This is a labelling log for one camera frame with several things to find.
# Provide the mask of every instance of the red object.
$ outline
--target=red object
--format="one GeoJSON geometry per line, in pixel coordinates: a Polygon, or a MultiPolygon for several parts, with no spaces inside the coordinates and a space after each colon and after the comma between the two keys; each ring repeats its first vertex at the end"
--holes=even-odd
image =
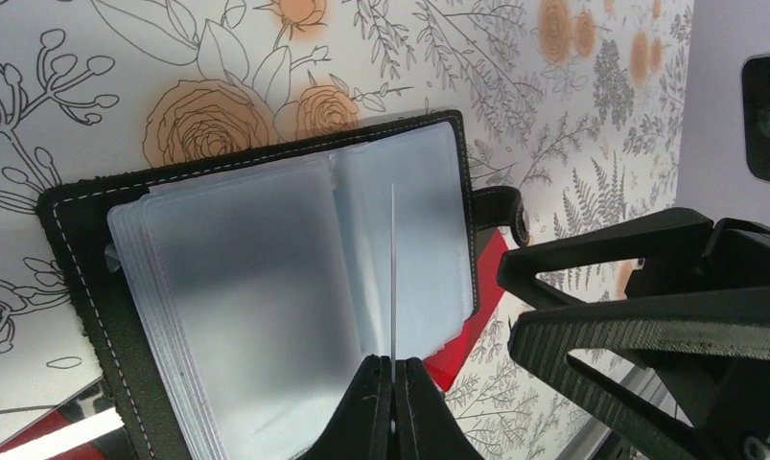
{"type": "Polygon", "coordinates": [[[441,390],[447,391],[453,386],[455,378],[463,367],[466,358],[475,347],[483,328],[495,312],[503,296],[503,289],[498,286],[498,265],[501,257],[508,250],[500,232],[495,232],[492,240],[483,249],[478,258],[478,295],[480,310],[463,325],[461,334],[447,342],[438,353],[424,360],[424,366],[441,390]]]}
{"type": "MultiPolygon", "coordinates": [[[[54,433],[69,425],[71,424],[69,424],[68,421],[55,410],[51,414],[40,419],[39,422],[29,426],[25,431],[10,439],[8,443],[1,446],[0,453],[14,449],[18,446],[23,446],[30,441],[54,433]]],[[[105,458],[90,444],[83,444],[63,452],[56,457],[52,457],[52,460],[105,460],[105,458]]]]}

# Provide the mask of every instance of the card holder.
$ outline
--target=card holder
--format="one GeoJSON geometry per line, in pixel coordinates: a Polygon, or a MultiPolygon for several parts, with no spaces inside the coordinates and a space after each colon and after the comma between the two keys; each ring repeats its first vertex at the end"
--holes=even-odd
{"type": "MultiPolygon", "coordinates": [[[[361,358],[387,353],[391,184],[401,244],[397,305],[408,313],[397,343],[423,357],[452,338],[478,308],[475,233],[507,224],[520,244],[527,238],[519,193],[473,192],[464,147],[460,114],[450,111],[46,192],[38,215],[134,453],[273,458],[291,430],[315,430],[303,439],[319,434],[319,424],[264,423],[274,415],[264,419],[259,408],[279,409],[291,395],[314,394],[316,402],[320,391],[336,405],[361,358]],[[449,216],[457,228],[444,224],[449,216]],[[127,277],[105,265],[112,242],[128,260],[127,277]],[[271,250],[281,244],[289,253],[271,250]],[[418,256],[428,251],[438,257],[418,256]],[[267,283],[246,281],[257,277],[267,283]],[[330,282],[310,286],[313,279],[330,282]],[[275,314],[236,307],[249,294],[263,303],[263,289],[275,314]],[[290,300],[280,302],[281,292],[290,300]],[[217,314],[202,305],[218,306],[217,314]],[[281,350],[252,354],[271,343],[281,350]],[[179,376],[170,362],[197,374],[179,376]],[[189,380],[197,384],[179,384],[189,380]],[[262,436],[252,438],[247,413],[267,429],[256,430],[262,436]],[[281,433],[277,441],[269,430],[281,433]],[[185,440],[193,431],[210,436],[185,440]]],[[[317,412],[330,417],[333,407],[317,412]]],[[[307,419],[297,414],[289,420],[307,419]]]]}

